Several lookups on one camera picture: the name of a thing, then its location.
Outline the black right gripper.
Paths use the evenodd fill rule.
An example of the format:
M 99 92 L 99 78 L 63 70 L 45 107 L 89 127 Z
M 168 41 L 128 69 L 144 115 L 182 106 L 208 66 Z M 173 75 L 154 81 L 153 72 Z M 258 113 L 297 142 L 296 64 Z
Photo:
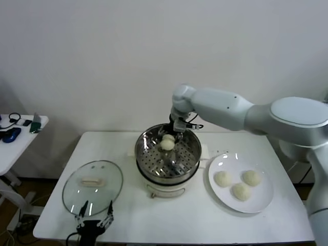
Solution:
M 167 127 L 167 130 L 165 127 L 160 127 L 158 129 L 158 137 L 163 137 L 167 133 L 171 135 L 175 135 L 175 144 L 179 142 L 183 142 L 185 132 L 185 122 L 183 119 L 178 118 L 175 115 L 170 114 L 169 115 L 169 126 Z

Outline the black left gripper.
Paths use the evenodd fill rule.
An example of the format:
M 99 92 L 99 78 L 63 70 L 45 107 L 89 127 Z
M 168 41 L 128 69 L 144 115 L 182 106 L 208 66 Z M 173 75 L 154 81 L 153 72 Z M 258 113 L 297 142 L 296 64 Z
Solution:
M 86 220 L 83 222 L 88 203 L 89 201 L 87 200 L 81 207 L 79 213 L 75 215 L 77 233 L 80 235 L 79 246 L 95 246 L 97 237 L 103 234 L 105 228 L 108 228 L 114 221 L 113 201 L 111 200 L 107 215 L 101 222 L 100 220 Z

